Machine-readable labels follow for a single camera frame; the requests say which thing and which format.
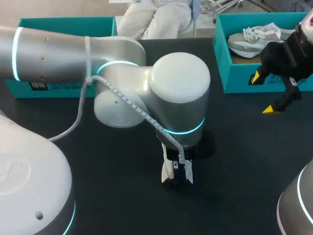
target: person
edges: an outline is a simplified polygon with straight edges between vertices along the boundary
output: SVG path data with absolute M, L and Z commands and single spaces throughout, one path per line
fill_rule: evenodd
M 135 0 L 117 33 L 134 39 L 173 39 L 191 23 L 191 0 Z

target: logo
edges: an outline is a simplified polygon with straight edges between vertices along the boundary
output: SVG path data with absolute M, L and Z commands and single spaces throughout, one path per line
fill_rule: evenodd
M 29 85 L 33 91 L 47 91 L 48 90 L 48 86 L 42 82 L 30 82 Z
M 0 154 L 0 195 L 13 193 L 28 181 L 30 164 L 14 154 Z

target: shoe sole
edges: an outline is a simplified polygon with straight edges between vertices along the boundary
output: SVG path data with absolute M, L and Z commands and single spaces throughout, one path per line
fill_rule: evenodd
M 260 54 L 260 51 L 257 52 L 246 52 L 246 51 L 241 51 L 241 50 L 236 50 L 230 46 L 228 46 L 229 49 L 232 50 L 232 52 L 234 52 L 236 55 L 239 55 L 240 57 L 246 58 L 246 59 L 251 59 L 254 56 L 257 56 L 258 54 Z

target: shoelace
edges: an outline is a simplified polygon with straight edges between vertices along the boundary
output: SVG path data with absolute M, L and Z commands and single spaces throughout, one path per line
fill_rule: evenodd
M 261 26 L 256 26 L 256 27 L 248 27 L 248 28 L 244 28 L 244 36 L 245 39 L 248 40 L 250 42 L 250 39 L 257 39 L 257 38 L 261 38 L 264 39 L 265 38 L 265 32 L 258 30 Z

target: teal cardboard box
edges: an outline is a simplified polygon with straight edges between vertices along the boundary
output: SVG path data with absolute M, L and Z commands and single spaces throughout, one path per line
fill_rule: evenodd
M 23 18 L 20 27 L 33 28 L 77 36 L 116 36 L 115 17 L 67 17 L 67 18 Z M 79 97 L 81 83 L 45 84 L 19 82 L 6 79 L 6 84 L 15 98 Z M 95 87 L 90 86 L 86 97 L 94 97 Z
M 227 38 L 234 33 L 243 32 L 244 28 L 263 26 L 274 22 L 283 29 L 294 29 L 307 13 L 261 13 L 261 14 L 220 14 L 218 15 L 213 47 L 219 67 L 225 93 L 282 92 L 285 86 L 279 76 L 271 74 L 263 85 L 250 85 L 257 68 L 257 63 L 233 63 Z M 301 91 L 313 91 L 313 76 L 300 81 Z

